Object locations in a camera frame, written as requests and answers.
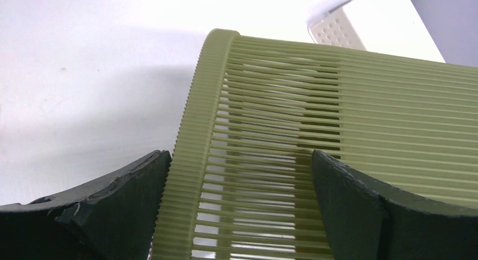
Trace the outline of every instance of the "white table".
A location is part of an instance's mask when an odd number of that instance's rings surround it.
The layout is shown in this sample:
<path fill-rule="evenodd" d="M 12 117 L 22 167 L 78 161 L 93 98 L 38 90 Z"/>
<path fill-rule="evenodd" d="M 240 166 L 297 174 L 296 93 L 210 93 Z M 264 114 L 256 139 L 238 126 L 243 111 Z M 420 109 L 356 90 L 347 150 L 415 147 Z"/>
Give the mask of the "white table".
<path fill-rule="evenodd" d="M 0 205 L 172 152 L 214 28 L 312 42 L 346 0 L 0 0 Z"/>

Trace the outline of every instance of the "white device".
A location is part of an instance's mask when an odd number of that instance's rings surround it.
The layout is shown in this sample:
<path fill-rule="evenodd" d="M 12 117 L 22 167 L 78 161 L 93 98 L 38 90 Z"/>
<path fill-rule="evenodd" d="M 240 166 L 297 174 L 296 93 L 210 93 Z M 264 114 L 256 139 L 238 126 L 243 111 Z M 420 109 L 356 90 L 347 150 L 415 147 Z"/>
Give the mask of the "white device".
<path fill-rule="evenodd" d="M 350 0 L 308 29 L 319 44 L 445 62 L 411 0 Z"/>

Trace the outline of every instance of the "green slatted object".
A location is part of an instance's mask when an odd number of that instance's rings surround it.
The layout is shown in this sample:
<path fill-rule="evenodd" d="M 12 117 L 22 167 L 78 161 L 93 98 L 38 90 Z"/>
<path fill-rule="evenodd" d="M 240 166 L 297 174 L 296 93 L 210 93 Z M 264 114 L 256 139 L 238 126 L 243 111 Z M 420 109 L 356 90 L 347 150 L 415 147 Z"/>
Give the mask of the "green slatted object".
<path fill-rule="evenodd" d="M 477 109 L 476 68 L 213 30 L 152 259 L 333 259 L 311 182 L 313 149 L 410 192 L 478 208 Z"/>

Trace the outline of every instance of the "ribbed green edge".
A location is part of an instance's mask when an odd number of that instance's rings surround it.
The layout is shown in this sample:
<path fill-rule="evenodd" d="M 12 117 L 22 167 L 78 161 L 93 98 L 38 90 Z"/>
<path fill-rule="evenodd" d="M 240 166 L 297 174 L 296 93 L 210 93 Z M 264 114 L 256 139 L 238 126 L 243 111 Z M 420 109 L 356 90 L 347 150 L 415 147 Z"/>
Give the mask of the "ribbed green edge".
<path fill-rule="evenodd" d="M 237 32 L 217 29 L 203 44 L 163 193 L 152 260 L 191 258 L 219 94 L 229 48 L 237 36 Z"/>

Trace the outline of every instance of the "green plastic rack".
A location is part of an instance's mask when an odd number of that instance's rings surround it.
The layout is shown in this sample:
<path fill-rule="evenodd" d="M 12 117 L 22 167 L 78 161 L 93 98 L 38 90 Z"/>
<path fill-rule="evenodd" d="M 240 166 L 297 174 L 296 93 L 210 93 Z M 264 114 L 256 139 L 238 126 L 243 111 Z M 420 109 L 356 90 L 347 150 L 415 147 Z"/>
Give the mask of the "green plastic rack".
<path fill-rule="evenodd" d="M 191 85 L 153 260 L 333 259 L 311 153 L 478 208 L 478 69 L 213 30 Z"/>

